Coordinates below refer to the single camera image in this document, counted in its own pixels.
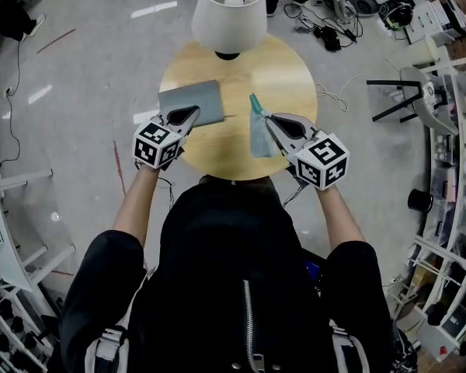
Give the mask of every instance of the black chair leg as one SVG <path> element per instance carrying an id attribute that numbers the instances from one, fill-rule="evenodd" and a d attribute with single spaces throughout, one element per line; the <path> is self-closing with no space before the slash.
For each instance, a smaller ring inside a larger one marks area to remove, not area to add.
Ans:
<path id="1" fill-rule="evenodd" d="M 435 106 L 433 107 L 433 110 L 438 109 L 440 106 L 447 105 L 449 101 L 447 100 L 447 93 L 445 92 L 445 89 L 443 89 L 443 87 L 441 90 L 435 91 L 435 94 L 440 96 L 441 101 L 435 104 Z M 418 117 L 418 115 L 416 113 L 413 113 L 412 115 L 403 117 L 400 121 L 401 123 L 404 123 L 406 121 L 414 119 L 415 117 Z"/>
<path id="2" fill-rule="evenodd" d="M 373 122 L 374 121 L 377 121 L 377 120 L 380 120 L 381 118 L 385 117 L 385 116 L 388 116 L 394 112 L 397 112 L 398 110 L 402 109 L 402 108 L 406 108 L 408 105 L 410 105 L 411 103 L 413 103 L 414 101 L 418 100 L 418 99 L 421 99 L 423 97 L 423 91 L 422 91 L 422 87 L 421 87 L 421 82 L 410 82 L 408 80 L 367 80 L 366 83 L 368 85 L 394 85 L 396 86 L 397 88 L 402 88 L 402 87 L 416 87 L 418 89 L 418 93 L 411 97 L 411 98 L 408 98 L 404 101 L 402 101 L 401 103 L 398 103 L 397 105 L 393 106 L 392 108 L 390 109 L 387 109 L 385 110 L 384 112 L 376 115 L 373 117 Z"/>
<path id="3" fill-rule="evenodd" d="M 412 82 L 409 80 L 366 80 L 367 85 L 395 85 L 397 87 L 419 87 L 421 82 Z"/>

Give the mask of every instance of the backpack strap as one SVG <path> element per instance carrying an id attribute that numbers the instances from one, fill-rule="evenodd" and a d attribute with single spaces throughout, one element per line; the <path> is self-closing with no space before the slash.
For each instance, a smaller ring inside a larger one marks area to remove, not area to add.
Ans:
<path id="1" fill-rule="evenodd" d="M 356 337 L 350 336 L 333 321 L 330 322 L 330 327 L 333 330 L 333 350 L 339 373 L 370 373 L 370 365 L 360 341 Z"/>
<path id="2" fill-rule="evenodd" d="M 130 342 L 127 328 L 130 324 L 133 303 L 144 283 L 150 279 L 154 270 L 148 271 L 136 290 L 126 313 L 113 327 L 106 328 L 102 335 L 92 342 L 86 350 L 85 371 L 88 373 L 125 373 Z"/>

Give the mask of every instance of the shoe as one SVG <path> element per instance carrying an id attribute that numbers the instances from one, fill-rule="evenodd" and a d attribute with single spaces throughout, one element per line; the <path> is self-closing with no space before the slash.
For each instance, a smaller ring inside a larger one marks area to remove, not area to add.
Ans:
<path id="1" fill-rule="evenodd" d="M 41 14 L 38 18 L 37 18 L 37 24 L 35 25 L 35 27 L 33 28 L 33 30 L 31 30 L 31 33 L 28 35 L 29 37 L 33 37 L 35 34 L 37 34 L 37 31 L 38 29 L 40 28 L 40 26 L 43 25 L 43 22 L 45 22 L 45 14 Z"/>

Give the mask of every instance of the gray floor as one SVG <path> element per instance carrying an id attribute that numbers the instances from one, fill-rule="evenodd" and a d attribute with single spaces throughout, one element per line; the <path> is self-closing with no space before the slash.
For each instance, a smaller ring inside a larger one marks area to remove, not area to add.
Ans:
<path id="1" fill-rule="evenodd" d="M 93 237 L 112 225 L 123 199 L 115 145 L 128 188 L 135 175 L 130 150 L 133 115 L 156 105 L 166 66 L 192 38 L 190 21 L 196 0 L 176 0 L 175 8 L 137 19 L 130 14 L 171 1 L 175 0 L 43 0 L 31 12 L 32 16 L 44 12 L 47 19 L 38 34 L 21 45 L 21 82 L 12 103 L 13 127 L 22 152 L 19 161 L 4 164 L 2 174 L 51 167 L 54 177 L 7 193 L 5 206 L 21 253 L 41 243 L 48 244 L 52 253 L 73 242 L 76 258 L 59 268 L 72 274 Z M 280 7 L 269 20 L 269 32 L 292 46 L 315 82 L 330 91 L 339 92 L 352 76 L 365 74 L 345 88 L 348 112 L 327 96 L 318 99 L 318 126 L 335 132 L 350 150 L 349 175 L 339 188 L 376 249 L 386 282 L 400 269 L 417 231 L 418 215 L 408 210 L 406 201 L 409 191 L 423 182 L 429 154 L 424 128 L 417 120 L 399 124 L 394 116 L 371 122 L 372 115 L 393 101 L 384 99 L 379 88 L 368 91 L 365 80 L 398 78 L 397 70 L 384 58 L 399 67 L 407 65 L 407 59 L 397 53 L 406 42 L 391 39 L 376 18 L 362 19 L 362 24 L 358 44 L 334 54 L 314 36 L 293 32 L 294 19 L 287 18 Z M 72 29 L 75 32 L 37 53 Z M 6 40 L 0 51 L 0 159 L 16 153 L 8 129 L 9 106 L 2 96 L 17 82 L 16 54 L 17 43 Z M 45 96 L 29 104 L 31 95 L 50 86 Z M 179 196 L 201 175 L 179 160 L 163 176 L 176 183 Z M 282 199 L 297 188 L 287 173 L 277 173 L 273 181 Z M 169 191 L 158 189 L 145 247 L 150 267 L 158 260 L 168 205 Z M 287 210 L 302 245 L 327 256 L 328 236 L 314 190 L 305 189 Z M 60 215 L 59 221 L 52 221 L 53 212 Z M 62 290 L 71 277 L 51 274 L 48 281 Z"/>

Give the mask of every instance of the zipper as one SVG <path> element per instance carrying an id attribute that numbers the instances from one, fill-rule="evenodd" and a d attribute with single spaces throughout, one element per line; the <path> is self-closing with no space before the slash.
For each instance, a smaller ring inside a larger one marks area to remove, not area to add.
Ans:
<path id="1" fill-rule="evenodd" d="M 250 368 L 252 371 L 257 373 L 256 363 L 254 362 L 253 355 L 253 342 L 254 342 L 254 317 L 252 314 L 252 299 L 250 298 L 250 287 L 249 281 L 243 281 L 243 287 L 245 292 L 245 310 L 247 312 L 247 327 L 246 327 L 246 346 L 247 346 L 247 358 L 249 359 Z"/>

